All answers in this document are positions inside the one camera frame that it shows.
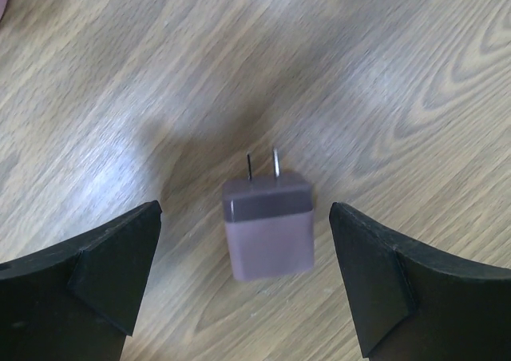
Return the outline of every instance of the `wooden table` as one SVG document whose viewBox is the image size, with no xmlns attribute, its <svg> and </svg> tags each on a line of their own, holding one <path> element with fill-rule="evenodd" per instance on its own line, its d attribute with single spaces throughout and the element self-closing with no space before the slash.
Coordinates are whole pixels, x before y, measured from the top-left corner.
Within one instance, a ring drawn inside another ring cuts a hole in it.
<svg viewBox="0 0 511 361">
<path fill-rule="evenodd" d="M 327 222 L 346 201 L 511 266 L 511 0 L 11 0 L 0 23 L 0 260 L 158 199 L 123 360 L 347 361 Z M 232 279 L 220 186 L 315 184 L 311 273 Z"/>
</svg>

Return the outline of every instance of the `black plastic part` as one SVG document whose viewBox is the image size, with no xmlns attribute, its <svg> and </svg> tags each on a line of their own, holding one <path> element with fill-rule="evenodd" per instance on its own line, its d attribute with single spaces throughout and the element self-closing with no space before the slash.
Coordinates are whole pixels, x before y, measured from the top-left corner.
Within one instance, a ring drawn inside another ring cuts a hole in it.
<svg viewBox="0 0 511 361">
<path fill-rule="evenodd" d="M 330 222 L 364 357 L 511 359 L 511 270 L 439 251 L 346 204 L 332 206 Z"/>
<path fill-rule="evenodd" d="M 0 264 L 0 359 L 118 361 L 160 235 L 153 201 Z"/>
</svg>

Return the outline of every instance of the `metal pin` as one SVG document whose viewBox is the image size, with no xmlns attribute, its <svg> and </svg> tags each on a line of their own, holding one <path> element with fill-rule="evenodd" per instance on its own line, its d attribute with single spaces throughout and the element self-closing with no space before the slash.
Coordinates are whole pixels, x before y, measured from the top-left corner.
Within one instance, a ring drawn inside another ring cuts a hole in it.
<svg viewBox="0 0 511 361">
<path fill-rule="evenodd" d="M 280 176 L 280 163 L 277 148 L 273 149 L 273 173 L 275 174 L 275 179 L 278 179 Z"/>
<path fill-rule="evenodd" d="M 252 162 L 250 160 L 250 152 L 247 153 L 247 163 L 248 163 L 248 179 L 252 181 Z"/>
</svg>

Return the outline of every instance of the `wooden tabletop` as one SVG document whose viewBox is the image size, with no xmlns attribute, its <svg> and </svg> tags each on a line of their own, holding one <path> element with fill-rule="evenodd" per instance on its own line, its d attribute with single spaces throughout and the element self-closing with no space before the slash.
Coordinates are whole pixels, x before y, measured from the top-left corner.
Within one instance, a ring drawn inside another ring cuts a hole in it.
<svg viewBox="0 0 511 361">
<path fill-rule="evenodd" d="M 10 0 L 0 260 L 158 199 L 124 361 L 360 360 L 327 221 L 345 201 L 511 267 L 511 0 Z M 232 278 L 220 187 L 315 185 L 313 272 Z"/>
</svg>

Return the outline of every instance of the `small rectangular box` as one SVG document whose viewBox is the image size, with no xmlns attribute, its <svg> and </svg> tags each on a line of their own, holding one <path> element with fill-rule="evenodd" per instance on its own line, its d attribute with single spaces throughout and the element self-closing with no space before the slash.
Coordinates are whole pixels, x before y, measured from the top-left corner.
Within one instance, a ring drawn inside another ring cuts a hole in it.
<svg viewBox="0 0 511 361">
<path fill-rule="evenodd" d="M 229 180 L 223 206 L 232 272 L 239 281 L 284 276 L 314 266 L 312 186 L 298 173 Z"/>
</svg>

